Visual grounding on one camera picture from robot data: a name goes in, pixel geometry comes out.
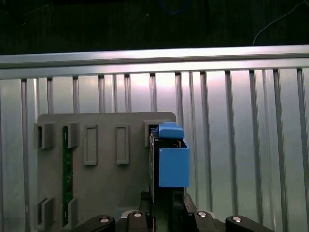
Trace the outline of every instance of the rectangular slot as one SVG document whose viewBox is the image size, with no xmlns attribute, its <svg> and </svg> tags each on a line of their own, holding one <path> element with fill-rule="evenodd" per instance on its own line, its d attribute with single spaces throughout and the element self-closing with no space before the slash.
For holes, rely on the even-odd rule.
<svg viewBox="0 0 309 232">
<path fill-rule="evenodd" d="M 84 128 L 84 165 L 98 163 L 98 126 L 86 125 Z"/>
<path fill-rule="evenodd" d="M 38 126 L 38 148 L 42 148 L 42 127 Z"/>
<path fill-rule="evenodd" d="M 117 125 L 116 143 L 117 164 L 129 164 L 129 125 Z"/>
</svg>

